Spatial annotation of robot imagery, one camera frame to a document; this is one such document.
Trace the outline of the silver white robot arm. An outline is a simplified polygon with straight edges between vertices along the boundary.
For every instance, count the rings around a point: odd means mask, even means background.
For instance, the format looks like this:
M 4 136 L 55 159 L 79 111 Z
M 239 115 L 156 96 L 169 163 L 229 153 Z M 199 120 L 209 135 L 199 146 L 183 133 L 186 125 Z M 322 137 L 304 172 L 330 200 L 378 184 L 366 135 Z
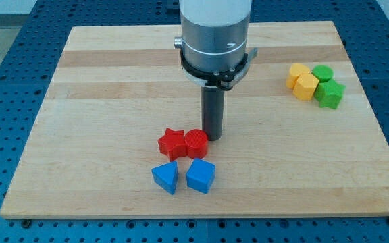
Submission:
M 244 58 L 251 0 L 180 0 L 182 53 L 203 72 L 224 72 Z

